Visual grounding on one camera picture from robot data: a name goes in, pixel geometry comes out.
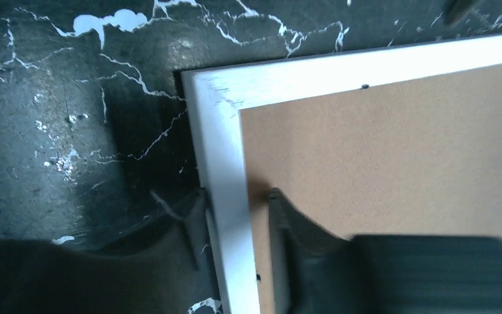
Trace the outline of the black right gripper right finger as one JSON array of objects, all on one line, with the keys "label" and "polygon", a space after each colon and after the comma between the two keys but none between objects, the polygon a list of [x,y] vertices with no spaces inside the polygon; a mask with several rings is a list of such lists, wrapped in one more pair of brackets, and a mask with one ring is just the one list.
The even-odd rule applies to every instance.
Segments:
[{"label": "black right gripper right finger", "polygon": [[269,193],[276,313],[502,313],[502,238],[337,237]]}]

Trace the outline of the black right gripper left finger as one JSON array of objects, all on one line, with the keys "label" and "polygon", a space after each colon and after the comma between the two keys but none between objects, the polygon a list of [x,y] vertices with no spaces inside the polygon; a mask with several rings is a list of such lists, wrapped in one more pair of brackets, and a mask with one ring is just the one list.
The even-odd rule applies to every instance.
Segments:
[{"label": "black right gripper left finger", "polygon": [[214,296],[201,188],[97,251],[0,240],[0,313],[182,313]]}]

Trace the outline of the white picture frame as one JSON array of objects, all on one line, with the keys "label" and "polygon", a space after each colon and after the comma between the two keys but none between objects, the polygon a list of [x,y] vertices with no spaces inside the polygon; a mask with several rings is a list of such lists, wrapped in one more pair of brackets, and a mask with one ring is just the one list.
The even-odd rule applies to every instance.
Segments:
[{"label": "white picture frame", "polygon": [[502,238],[502,35],[185,71],[225,313],[276,313],[269,193],[337,237]]}]

